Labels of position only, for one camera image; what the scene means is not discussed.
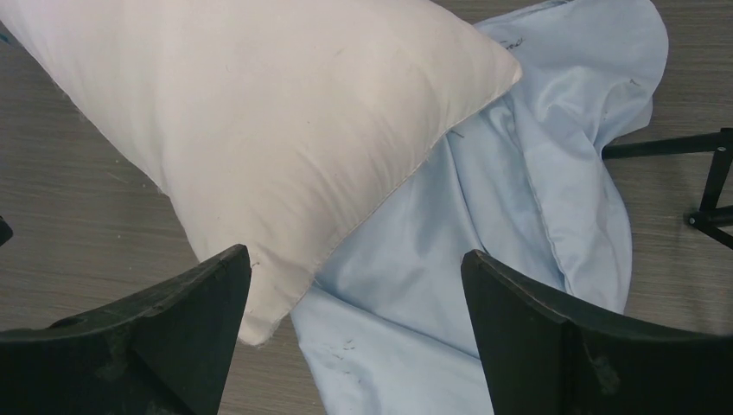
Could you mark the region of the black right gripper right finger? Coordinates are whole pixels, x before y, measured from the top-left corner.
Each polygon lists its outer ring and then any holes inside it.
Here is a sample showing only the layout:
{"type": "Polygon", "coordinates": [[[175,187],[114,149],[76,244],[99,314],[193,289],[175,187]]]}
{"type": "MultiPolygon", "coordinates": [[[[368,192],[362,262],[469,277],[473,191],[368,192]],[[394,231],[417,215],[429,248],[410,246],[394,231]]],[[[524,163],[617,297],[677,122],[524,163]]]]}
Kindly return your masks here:
{"type": "Polygon", "coordinates": [[[617,314],[480,251],[461,276],[495,413],[731,413],[730,335],[617,314]]]}

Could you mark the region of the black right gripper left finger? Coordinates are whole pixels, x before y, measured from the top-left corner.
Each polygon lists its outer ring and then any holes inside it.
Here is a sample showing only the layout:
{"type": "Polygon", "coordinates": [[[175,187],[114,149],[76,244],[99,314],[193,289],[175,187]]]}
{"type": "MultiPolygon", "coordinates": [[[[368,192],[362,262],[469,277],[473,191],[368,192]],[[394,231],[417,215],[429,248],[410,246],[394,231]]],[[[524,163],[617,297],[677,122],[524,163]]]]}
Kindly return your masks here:
{"type": "Polygon", "coordinates": [[[217,413],[251,275],[236,245],[45,329],[4,331],[2,413],[217,413]]]}

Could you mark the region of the light blue pillowcase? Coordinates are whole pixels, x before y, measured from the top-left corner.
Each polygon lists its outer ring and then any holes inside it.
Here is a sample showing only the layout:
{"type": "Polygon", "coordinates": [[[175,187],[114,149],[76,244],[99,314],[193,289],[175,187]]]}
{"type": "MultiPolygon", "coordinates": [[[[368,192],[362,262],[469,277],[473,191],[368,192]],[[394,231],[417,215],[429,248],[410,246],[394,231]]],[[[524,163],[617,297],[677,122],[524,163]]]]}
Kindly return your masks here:
{"type": "Polygon", "coordinates": [[[477,24],[522,66],[334,251],[292,311],[328,414],[489,414],[462,288],[482,250],[614,312],[632,273],[604,146],[649,124],[668,36],[649,1],[547,1],[477,24]]]}

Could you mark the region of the white pillow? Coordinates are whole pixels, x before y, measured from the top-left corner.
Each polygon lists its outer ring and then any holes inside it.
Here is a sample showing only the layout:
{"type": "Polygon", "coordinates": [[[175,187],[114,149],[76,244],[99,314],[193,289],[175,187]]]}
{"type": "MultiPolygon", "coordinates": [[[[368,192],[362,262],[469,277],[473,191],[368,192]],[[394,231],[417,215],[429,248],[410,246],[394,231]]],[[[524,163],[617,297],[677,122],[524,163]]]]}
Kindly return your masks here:
{"type": "Polygon", "coordinates": [[[1,20],[170,198],[198,259],[248,248],[253,346],[441,137],[522,75],[431,1],[4,1],[1,20]]]}

